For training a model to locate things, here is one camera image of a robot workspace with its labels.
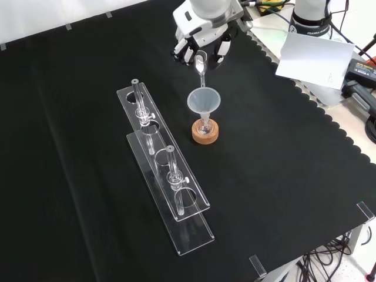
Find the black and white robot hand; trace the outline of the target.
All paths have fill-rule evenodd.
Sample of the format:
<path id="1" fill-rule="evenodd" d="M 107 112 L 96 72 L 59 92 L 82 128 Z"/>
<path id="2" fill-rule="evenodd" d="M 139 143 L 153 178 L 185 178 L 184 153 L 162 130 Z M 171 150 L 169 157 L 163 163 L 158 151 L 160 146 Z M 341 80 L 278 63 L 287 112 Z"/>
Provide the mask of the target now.
<path id="1" fill-rule="evenodd" d="M 184 1 L 173 11 L 177 27 L 174 60 L 189 66 L 204 51 L 209 69 L 218 68 L 238 31 L 247 33 L 253 26 L 247 12 L 253 5 L 254 1 Z"/>

